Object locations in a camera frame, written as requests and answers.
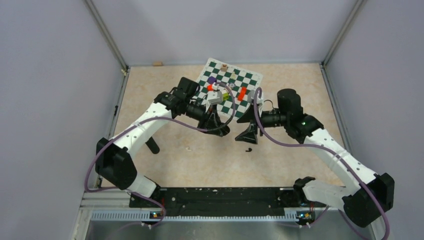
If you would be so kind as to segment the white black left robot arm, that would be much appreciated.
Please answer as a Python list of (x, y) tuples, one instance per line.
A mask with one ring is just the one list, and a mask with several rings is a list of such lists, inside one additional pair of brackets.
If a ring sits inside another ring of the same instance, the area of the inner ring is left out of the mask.
[(138, 194), (147, 206), (156, 206), (161, 198), (160, 186), (138, 173), (133, 162), (140, 148), (147, 145), (157, 154), (160, 149), (153, 135), (169, 122), (182, 125), (183, 122), (176, 120), (180, 115), (197, 120), (195, 130), (205, 134), (223, 137), (230, 131), (230, 120), (221, 122), (216, 105), (223, 101), (224, 93), (232, 93), (231, 89), (223, 82), (212, 84), (204, 104), (192, 100), (199, 89), (199, 83), (182, 77), (170, 92), (158, 94), (149, 108), (124, 131), (112, 139), (99, 140), (93, 161), (95, 172), (114, 187)]

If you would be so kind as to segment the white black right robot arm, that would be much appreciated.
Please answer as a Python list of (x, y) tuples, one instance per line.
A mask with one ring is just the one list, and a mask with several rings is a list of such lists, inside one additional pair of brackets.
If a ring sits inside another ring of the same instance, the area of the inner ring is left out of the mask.
[(319, 120), (304, 113), (294, 89), (280, 90), (278, 107), (273, 110), (260, 110), (264, 102), (261, 88), (252, 90), (248, 101), (250, 107), (239, 122), (252, 124), (252, 129), (238, 135), (238, 141), (256, 144), (258, 136), (268, 135), (266, 128), (283, 127), (294, 139), (291, 148), (312, 151), (342, 181), (338, 186), (311, 176), (297, 179), (293, 185), (297, 205), (318, 202), (341, 211), (358, 227), (382, 219), (385, 228), (390, 228), (387, 212), (393, 207), (395, 181), (388, 173), (376, 173), (337, 143)]

